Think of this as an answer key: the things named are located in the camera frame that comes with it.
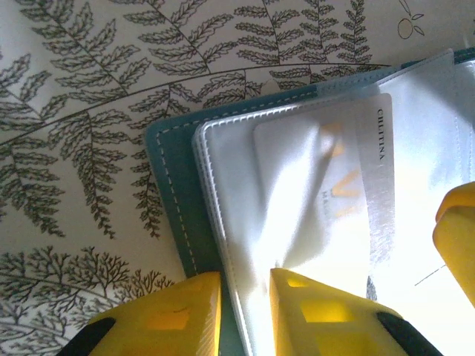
fruit illustration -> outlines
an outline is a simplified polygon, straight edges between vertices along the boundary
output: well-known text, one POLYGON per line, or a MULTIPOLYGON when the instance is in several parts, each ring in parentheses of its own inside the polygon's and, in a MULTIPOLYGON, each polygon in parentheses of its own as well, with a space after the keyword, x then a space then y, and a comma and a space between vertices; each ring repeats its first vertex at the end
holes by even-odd
POLYGON ((404 18, 398 23, 398 34, 402 39, 408 39, 412 36, 413 32, 416 31, 419 35, 425 35, 424 31, 413 22, 417 19, 420 19, 424 16, 422 13, 417 13, 413 15, 410 13, 409 5, 406 0, 399 0, 399 3, 404 8, 404 11, 409 15, 409 18, 404 18))

teal leather wallet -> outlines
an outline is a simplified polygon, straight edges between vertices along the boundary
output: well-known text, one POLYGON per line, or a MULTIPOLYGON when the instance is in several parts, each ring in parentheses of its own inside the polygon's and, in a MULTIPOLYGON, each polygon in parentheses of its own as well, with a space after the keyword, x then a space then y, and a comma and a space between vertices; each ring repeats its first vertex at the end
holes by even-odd
MULTIPOLYGON (((475 48, 455 52, 455 62, 475 58, 475 48)), ((200 188, 200 175, 194 161, 192 137, 203 122, 239 113, 274 108, 333 95, 378 81, 397 70, 412 65, 387 67, 367 73, 308 85, 283 93, 262 96, 219 108, 177 116, 151 124, 145 132, 145 145, 151 169, 162 195, 180 259, 187 277, 205 271, 220 271, 223 280, 220 351, 222 355, 244 355, 222 263, 206 204, 200 188)))

botanical print paper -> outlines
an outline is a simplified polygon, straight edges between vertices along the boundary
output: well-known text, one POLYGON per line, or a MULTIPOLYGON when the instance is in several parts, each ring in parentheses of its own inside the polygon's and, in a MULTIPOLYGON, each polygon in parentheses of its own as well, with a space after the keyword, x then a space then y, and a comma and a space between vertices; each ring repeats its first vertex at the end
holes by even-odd
POLYGON ((474 45, 459 1, 3 0, 0 353, 184 278, 148 123, 474 45))

fern illustration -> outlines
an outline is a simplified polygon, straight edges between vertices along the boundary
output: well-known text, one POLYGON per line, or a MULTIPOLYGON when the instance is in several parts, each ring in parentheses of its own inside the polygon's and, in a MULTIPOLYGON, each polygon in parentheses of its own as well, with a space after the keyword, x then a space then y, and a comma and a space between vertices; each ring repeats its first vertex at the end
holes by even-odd
POLYGON ((125 19, 142 26, 165 24, 166 28, 144 33, 139 40, 158 47, 150 48, 152 56, 163 62, 155 63, 155 68, 171 76, 196 76, 211 73, 209 65, 238 44, 233 41, 220 42, 206 50, 203 45, 216 31, 232 19, 230 14, 221 14, 207 19, 188 35, 183 28, 206 0, 185 0, 178 10, 166 16, 160 9, 164 0, 110 0, 117 4, 142 4, 148 10, 124 15, 125 19))
POLYGON ((329 17, 335 10, 332 5, 325 4, 326 0, 305 0, 312 9, 302 10, 308 22, 300 23, 302 29, 312 36, 311 39, 302 41, 302 46, 307 49, 298 58, 311 63, 328 63, 328 55, 336 52, 338 46, 331 41, 338 38, 338 34, 332 30, 338 20, 329 17))
POLYGON ((25 54, 0 72, 0 128, 3 131, 33 131, 54 118, 66 105, 66 95, 53 96, 41 110, 31 105, 51 73, 42 70, 24 79, 30 61, 31 55, 25 54), (20 81, 23 84, 19 92, 12 89, 20 81))
POLYGON ((57 158, 40 152, 48 142, 29 136, 0 146, 0 197, 38 226, 42 233, 64 237, 57 220, 59 196, 64 193, 52 182, 59 180, 48 166, 57 158))
POLYGON ((91 34, 94 20, 89 2, 73 16, 72 0, 16 1, 25 6, 21 10, 25 17, 43 24, 32 30, 45 39, 43 45, 47 50, 60 56, 51 63, 71 73, 56 81, 63 87, 77 89, 69 93, 72 99, 94 104, 126 96, 150 65, 145 57, 129 62, 140 50, 132 44, 111 48, 116 35, 115 19, 98 34, 91 34))
POLYGON ((0 256, 2 355, 56 355, 92 317, 173 285, 159 271, 131 271, 122 257, 53 246, 0 256))
POLYGON ((204 108, 212 108, 259 96, 262 86, 263 83, 246 80, 246 71, 239 70, 210 78, 198 96, 206 99, 203 103, 204 108))
POLYGON ((57 122, 48 137, 51 147, 61 145, 63 159, 71 158, 84 188, 86 204, 91 207, 98 228, 111 239, 115 231, 108 217, 107 206, 112 199, 107 193, 115 183, 112 175, 122 170, 117 161, 126 155, 108 147, 127 141, 129 137, 122 131, 109 128, 118 128, 121 123, 129 121, 131 119, 121 111, 109 110, 96 116, 86 111, 57 122))
POLYGON ((278 2, 278 0, 263 0, 263 6, 244 6, 235 10, 236 16, 242 16, 248 20, 263 18, 269 20, 270 26, 261 24, 261 20, 258 23, 240 22, 236 24, 236 29, 249 34, 241 37, 239 43, 253 48, 252 50, 239 50, 237 55, 257 65, 279 65, 305 50, 301 44, 289 46, 304 35, 302 30, 282 30, 284 24, 300 16, 300 13, 297 10, 269 12, 269 6, 273 2, 278 2))
POLYGON ((366 27, 363 26, 366 17, 364 12, 364 0, 351 0, 352 10, 347 10, 349 21, 343 23, 348 33, 342 33, 341 38, 344 40, 339 47, 343 50, 337 57, 349 63, 368 63, 372 55, 367 53, 370 47, 364 43, 367 38, 363 36, 366 27))
POLYGON ((308 85, 311 82, 312 75, 309 65, 287 70, 271 70, 269 73, 281 90, 290 90, 308 85))
POLYGON ((132 155, 138 164, 132 167, 131 170, 140 175, 139 179, 133 182, 132 185, 140 189, 140 191, 134 193, 134 198, 139 201, 136 209, 141 210, 140 219, 145 223, 143 227, 150 232, 151 237, 160 237, 160 216, 163 214, 163 207, 160 192, 143 147, 142 132, 153 121, 188 113, 190 109, 182 102, 199 101, 199 98, 182 84, 171 83, 129 107, 135 113, 148 113, 145 118, 128 126, 133 130, 140 131, 140 134, 132 139, 134 144, 140 146, 140 151, 132 155))

patterned tablecloth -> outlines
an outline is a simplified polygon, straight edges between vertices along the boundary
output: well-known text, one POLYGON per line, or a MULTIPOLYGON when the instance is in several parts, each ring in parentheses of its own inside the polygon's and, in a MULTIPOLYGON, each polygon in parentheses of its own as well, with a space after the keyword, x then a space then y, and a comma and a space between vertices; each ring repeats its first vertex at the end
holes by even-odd
POLYGON ((2 0, 0 353, 54 355, 184 278, 148 123, 474 46, 474 18, 472 1, 2 0))

